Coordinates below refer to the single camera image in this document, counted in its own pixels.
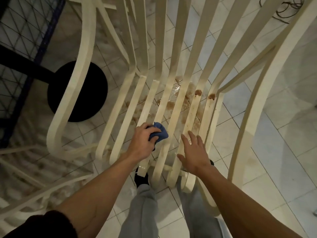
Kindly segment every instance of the wire mesh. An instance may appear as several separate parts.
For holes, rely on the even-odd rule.
[[[40,64],[64,5],[65,0],[0,0],[0,45]],[[0,148],[8,145],[31,84],[32,78],[0,65]]]

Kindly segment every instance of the blue rag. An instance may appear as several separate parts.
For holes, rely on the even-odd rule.
[[[155,141],[155,144],[157,142],[160,142],[161,140],[163,139],[166,139],[168,138],[168,133],[166,131],[166,129],[164,128],[164,126],[158,122],[154,122],[153,126],[150,126],[150,127],[155,127],[155,128],[159,128],[161,130],[161,132],[154,132],[154,133],[151,133],[150,134],[150,137],[149,137],[149,141],[151,140],[151,138],[153,138],[154,136],[158,136],[158,140]]]

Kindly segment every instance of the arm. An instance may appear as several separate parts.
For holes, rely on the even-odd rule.
[[[192,144],[182,135],[185,157],[177,154],[188,172],[199,177],[214,198],[231,235],[239,237],[289,237],[298,234],[279,222],[265,208],[224,178],[210,164],[200,136],[188,132]]]
[[[146,129],[148,126],[151,124],[137,127],[127,152],[56,208],[69,218],[78,237],[97,236],[130,172],[151,154],[158,136],[148,141],[149,135],[161,130],[154,127]]]

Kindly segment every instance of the black round base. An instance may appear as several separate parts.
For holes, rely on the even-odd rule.
[[[55,113],[64,95],[76,61],[59,68],[50,80],[47,99]],[[81,122],[94,116],[103,106],[108,94],[108,82],[105,74],[96,64],[90,63],[84,84],[70,115],[69,122]]]

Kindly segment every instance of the leg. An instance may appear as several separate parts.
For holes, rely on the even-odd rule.
[[[130,205],[128,217],[122,224],[119,238],[157,238],[159,231],[155,216],[158,205],[155,192],[148,184],[138,186]]]
[[[211,216],[205,209],[203,198],[195,186],[191,193],[184,193],[177,182],[177,191],[182,202],[184,217],[190,237],[200,238],[229,238],[225,223]]]

